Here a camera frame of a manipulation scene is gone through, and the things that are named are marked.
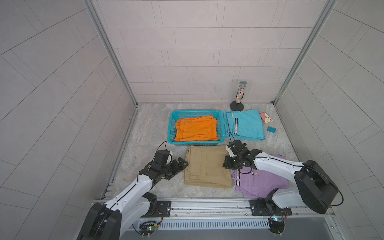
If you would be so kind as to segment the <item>khaki pants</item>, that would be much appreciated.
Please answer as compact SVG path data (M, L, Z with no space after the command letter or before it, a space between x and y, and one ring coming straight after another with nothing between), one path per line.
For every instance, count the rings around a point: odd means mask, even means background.
M227 155L225 145L190 146L186 153L189 165L184 170L184 183L207 188L232 188L231 172L223 166Z

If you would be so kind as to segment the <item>purple striped pants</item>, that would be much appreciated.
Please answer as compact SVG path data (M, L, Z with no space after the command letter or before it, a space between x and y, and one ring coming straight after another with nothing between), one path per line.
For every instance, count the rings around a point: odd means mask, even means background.
M232 170L232 180L237 192L245 198L266 198L275 189L288 189L290 181L271 172L243 167Z

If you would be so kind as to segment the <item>teal striped pants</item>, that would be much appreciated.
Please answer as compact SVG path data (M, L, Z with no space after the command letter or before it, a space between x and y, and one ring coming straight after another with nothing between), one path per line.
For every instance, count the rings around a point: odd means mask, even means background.
M224 126L224 137L232 134L235 139L248 141L265 140L264 123L258 110L220 111Z

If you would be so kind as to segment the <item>orange pants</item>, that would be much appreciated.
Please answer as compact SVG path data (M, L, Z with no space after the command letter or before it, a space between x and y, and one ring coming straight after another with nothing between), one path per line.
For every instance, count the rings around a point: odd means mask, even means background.
M217 125L217 119L213 116L179 119L175 124L177 133L174 141L218 141Z

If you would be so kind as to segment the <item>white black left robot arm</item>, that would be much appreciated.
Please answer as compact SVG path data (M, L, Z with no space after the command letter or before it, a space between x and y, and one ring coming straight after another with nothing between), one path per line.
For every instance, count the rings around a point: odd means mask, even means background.
M157 196L150 190L160 180L170 180L187 168L183 158L173 159L168 150L158 150L152 161L120 194L104 204L92 205L78 233L78 240L119 240L140 217L153 215Z

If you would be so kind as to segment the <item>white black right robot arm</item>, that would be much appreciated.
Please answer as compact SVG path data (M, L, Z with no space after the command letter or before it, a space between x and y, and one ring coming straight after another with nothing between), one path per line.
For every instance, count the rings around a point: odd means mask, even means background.
M340 193L336 184L315 161L293 162L258 149L250 151L240 140L230 142L226 150L229 153L223 164L226 169L240 172L246 167L266 171L294 183L288 189L273 189L263 199L262 206L270 215L292 207L308 207L318 214L325 214Z

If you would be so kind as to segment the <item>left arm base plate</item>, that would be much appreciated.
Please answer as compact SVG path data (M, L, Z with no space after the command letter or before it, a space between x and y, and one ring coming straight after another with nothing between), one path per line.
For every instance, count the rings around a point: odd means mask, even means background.
M171 214L171 201L157 201L156 206L150 205L149 211L142 218L168 218Z

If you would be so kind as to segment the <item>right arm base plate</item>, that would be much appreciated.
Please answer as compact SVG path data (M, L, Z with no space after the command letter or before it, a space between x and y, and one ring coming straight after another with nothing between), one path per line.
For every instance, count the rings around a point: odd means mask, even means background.
M281 209L274 202L266 201L263 198L249 200L252 216L283 216L288 217L292 215L290 208Z

